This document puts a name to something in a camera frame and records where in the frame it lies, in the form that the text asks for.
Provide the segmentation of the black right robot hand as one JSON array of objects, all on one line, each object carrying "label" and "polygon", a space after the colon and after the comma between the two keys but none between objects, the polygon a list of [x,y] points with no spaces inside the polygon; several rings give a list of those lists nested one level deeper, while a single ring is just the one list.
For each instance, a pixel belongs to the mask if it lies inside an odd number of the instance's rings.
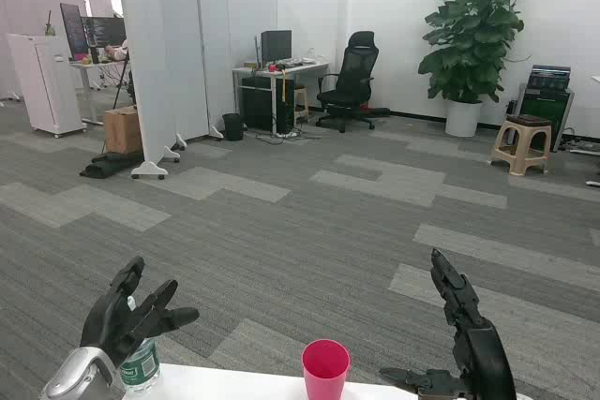
[{"label": "black right robot hand", "polygon": [[444,300],[444,314],[456,328],[453,355],[460,372],[428,369],[416,373],[384,367],[380,376],[420,399],[515,399],[516,386],[503,342],[493,322],[479,311],[479,297],[467,275],[461,274],[438,249],[431,252],[432,281]]}]

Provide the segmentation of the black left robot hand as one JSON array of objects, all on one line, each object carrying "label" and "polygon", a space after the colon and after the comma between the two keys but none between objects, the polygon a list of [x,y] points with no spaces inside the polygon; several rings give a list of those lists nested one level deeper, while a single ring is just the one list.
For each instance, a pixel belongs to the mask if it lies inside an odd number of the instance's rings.
[{"label": "black left robot hand", "polygon": [[80,345],[101,349],[115,367],[120,367],[144,340],[178,330],[197,320],[195,307],[168,307],[178,282],[168,280],[140,305],[131,309],[128,298],[139,286],[144,259],[133,258],[112,280],[109,289],[91,308],[82,329]]}]

